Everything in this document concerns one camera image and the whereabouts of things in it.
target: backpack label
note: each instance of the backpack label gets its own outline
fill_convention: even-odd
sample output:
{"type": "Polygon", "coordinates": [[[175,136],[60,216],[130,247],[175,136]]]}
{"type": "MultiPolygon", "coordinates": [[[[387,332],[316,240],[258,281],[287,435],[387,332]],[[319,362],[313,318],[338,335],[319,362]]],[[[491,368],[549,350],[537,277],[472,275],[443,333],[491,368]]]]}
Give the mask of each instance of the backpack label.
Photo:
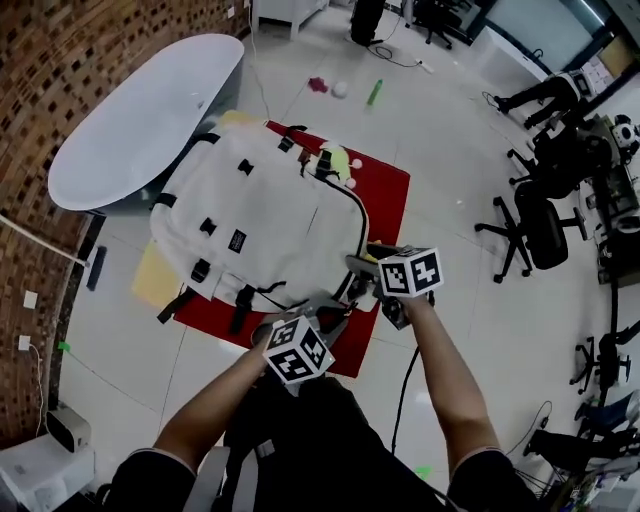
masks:
{"type": "Polygon", "coordinates": [[[247,238],[247,235],[245,235],[239,229],[236,229],[235,233],[231,237],[231,242],[229,242],[229,249],[231,249],[233,252],[237,252],[238,254],[240,254],[240,251],[242,250],[242,246],[244,245],[244,241],[246,238],[247,238]]]}

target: wall outlet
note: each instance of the wall outlet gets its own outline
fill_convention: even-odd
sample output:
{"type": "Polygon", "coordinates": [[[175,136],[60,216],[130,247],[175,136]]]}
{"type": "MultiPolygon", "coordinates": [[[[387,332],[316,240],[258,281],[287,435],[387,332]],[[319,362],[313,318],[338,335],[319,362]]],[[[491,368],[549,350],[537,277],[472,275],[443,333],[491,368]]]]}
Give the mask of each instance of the wall outlet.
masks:
{"type": "Polygon", "coordinates": [[[31,345],[31,336],[21,334],[18,338],[18,350],[21,350],[22,352],[28,351],[29,345],[31,345]]]}
{"type": "Polygon", "coordinates": [[[27,309],[35,309],[37,300],[38,294],[27,290],[24,292],[24,302],[22,305],[27,309]]]}

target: white backpack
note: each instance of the white backpack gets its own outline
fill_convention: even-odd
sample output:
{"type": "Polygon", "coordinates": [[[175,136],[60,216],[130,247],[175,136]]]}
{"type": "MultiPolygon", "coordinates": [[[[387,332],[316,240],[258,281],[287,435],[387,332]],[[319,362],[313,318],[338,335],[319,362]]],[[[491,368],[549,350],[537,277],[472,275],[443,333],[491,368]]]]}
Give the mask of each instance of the white backpack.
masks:
{"type": "Polygon", "coordinates": [[[163,255],[190,289],[247,310],[338,300],[353,277],[345,257],[366,250],[360,199],[316,175],[318,158],[290,137],[258,124],[216,132],[192,139],[156,200],[163,255]]]}

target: brick wall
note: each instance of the brick wall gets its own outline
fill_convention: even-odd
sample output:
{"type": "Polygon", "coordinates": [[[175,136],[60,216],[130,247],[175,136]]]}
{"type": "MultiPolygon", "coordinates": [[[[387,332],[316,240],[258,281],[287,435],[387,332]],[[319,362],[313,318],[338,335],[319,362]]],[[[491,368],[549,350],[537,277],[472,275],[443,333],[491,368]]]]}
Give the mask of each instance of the brick wall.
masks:
{"type": "MultiPolygon", "coordinates": [[[[206,32],[238,35],[242,0],[0,0],[0,213],[77,252],[87,216],[57,208],[47,194],[52,159],[73,129],[154,53],[206,32]]],[[[18,352],[20,334],[45,357],[69,265],[0,226],[0,448],[34,436],[39,392],[35,352],[18,352]],[[25,290],[39,294],[22,307],[25,290]]]]}

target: white table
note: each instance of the white table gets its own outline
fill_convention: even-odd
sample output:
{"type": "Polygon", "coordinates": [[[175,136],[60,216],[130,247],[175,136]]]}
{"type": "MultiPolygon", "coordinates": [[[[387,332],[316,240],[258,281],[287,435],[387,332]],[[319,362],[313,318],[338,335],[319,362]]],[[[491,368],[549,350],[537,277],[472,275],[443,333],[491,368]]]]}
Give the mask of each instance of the white table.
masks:
{"type": "Polygon", "coordinates": [[[512,96],[539,84],[548,76],[545,70],[489,27],[485,27],[471,45],[465,66],[494,85],[503,96],[512,96]]]}
{"type": "Polygon", "coordinates": [[[204,34],[154,55],[62,145],[49,171],[53,201],[67,210],[99,210],[144,191],[178,156],[208,109],[228,100],[232,91],[217,96],[240,69],[243,54],[234,37],[204,34]]]}
{"type": "Polygon", "coordinates": [[[291,23],[290,38],[298,36],[300,25],[312,14],[329,5],[329,0],[253,0],[251,25],[258,31],[260,18],[291,23]]]}

